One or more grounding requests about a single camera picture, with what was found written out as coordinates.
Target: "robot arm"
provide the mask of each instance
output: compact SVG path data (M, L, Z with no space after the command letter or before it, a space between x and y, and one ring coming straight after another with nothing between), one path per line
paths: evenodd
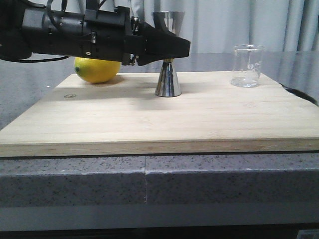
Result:
M129 8L102 11L99 0L87 0L85 14L79 14L52 11L52 2L0 0L0 59L41 53L146 65L189 55L189 41L130 18Z

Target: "curtain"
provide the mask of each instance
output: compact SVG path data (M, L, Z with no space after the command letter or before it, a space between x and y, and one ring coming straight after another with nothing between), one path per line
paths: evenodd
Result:
M67 10L84 12L85 2L70 0ZM53 8L60 3L56 0ZM107 0L102 10L118 5L151 25L153 11L185 11L180 37L191 41L192 53L232 52L239 44L319 51L319 0Z

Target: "table surface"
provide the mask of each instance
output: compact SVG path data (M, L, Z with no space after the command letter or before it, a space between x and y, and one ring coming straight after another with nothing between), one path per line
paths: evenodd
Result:
M73 60L1 61L0 129L73 74ZM229 71L232 54L174 65ZM319 101L319 52L265 52L262 72ZM318 185L318 152L0 158L0 230L318 223Z

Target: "screw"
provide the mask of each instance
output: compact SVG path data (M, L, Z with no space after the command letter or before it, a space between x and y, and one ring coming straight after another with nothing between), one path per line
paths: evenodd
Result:
M76 97L76 94L69 94L69 95L65 95L65 98L74 98Z
M95 32L92 32L91 42L92 42L93 44L96 43L96 33L95 33Z

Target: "stainless steel jigger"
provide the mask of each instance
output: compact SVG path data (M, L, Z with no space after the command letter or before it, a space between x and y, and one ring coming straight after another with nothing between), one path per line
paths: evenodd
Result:
M185 12L160 11L152 12L156 29L171 32L179 36ZM159 74L159 82L155 90L157 96L174 97L181 95L173 59L164 59Z

